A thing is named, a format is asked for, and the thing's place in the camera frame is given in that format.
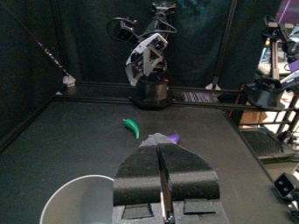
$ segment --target black panel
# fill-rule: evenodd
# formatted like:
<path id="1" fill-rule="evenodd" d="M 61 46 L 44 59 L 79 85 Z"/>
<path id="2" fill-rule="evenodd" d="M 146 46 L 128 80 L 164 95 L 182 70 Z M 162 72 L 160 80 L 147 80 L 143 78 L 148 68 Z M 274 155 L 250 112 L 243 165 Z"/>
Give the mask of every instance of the black panel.
<path id="1" fill-rule="evenodd" d="M 60 56 L 49 1 L 1 1 L 0 138 L 61 88 L 61 71 L 16 19 Z"/>

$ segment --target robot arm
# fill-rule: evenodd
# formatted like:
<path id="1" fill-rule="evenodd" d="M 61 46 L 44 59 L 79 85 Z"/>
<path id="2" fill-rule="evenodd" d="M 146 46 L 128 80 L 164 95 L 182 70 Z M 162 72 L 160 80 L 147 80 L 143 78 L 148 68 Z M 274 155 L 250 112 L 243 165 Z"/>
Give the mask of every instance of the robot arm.
<path id="1" fill-rule="evenodd" d="M 176 33 L 172 26 L 175 3 L 154 3 L 152 12 L 152 21 L 140 36 L 134 29 L 136 21 L 122 17 L 108 22 L 107 32 L 112 39 L 135 45 L 126 61 L 130 84 L 139 89 L 139 96 L 131 97 L 131 101 L 144 108 L 164 108 L 174 101 L 167 96 L 164 49 L 168 46 L 168 35 Z M 118 21 L 116 30 L 111 35 L 110 26 L 115 21 Z"/>

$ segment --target white cup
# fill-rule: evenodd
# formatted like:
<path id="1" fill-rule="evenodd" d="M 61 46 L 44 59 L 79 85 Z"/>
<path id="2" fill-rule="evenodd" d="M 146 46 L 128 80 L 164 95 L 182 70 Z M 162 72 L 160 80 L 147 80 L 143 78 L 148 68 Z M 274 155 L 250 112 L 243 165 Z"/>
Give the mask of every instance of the white cup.
<path id="1" fill-rule="evenodd" d="M 51 196 L 40 224 L 110 224 L 112 200 L 112 178 L 101 175 L 76 178 Z"/>

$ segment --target clamp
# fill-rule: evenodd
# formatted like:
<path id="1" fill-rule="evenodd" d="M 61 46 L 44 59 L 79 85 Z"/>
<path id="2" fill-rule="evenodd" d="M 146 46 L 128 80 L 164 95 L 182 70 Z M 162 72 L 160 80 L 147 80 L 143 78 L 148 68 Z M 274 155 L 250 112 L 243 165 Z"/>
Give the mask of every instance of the clamp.
<path id="1" fill-rule="evenodd" d="M 216 172 L 159 133 L 119 167 L 112 223 L 230 224 Z"/>

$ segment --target black wall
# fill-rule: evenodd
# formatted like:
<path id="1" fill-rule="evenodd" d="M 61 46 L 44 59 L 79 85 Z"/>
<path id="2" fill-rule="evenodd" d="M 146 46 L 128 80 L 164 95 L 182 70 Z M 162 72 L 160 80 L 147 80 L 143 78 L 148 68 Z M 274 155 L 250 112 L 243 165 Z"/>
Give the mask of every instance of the black wall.
<path id="1" fill-rule="evenodd" d="M 176 0 L 174 25 L 178 33 L 166 50 L 171 85 L 206 87 L 220 55 L 231 0 Z M 77 81 L 127 83 L 126 61 L 131 44 L 107 34 L 114 17 L 138 20 L 142 34 L 152 18 L 150 0 L 5 0 L 0 4 L 0 138 L 61 88 L 61 70 L 55 66 L 15 17 L 60 59 Z M 274 16 L 280 0 L 238 0 L 228 35 L 222 88 L 251 82 L 263 42 L 263 16 Z"/>
<path id="2" fill-rule="evenodd" d="M 0 138 L 61 87 L 61 71 L 16 18 L 59 57 L 51 1 L 1 1 Z"/>

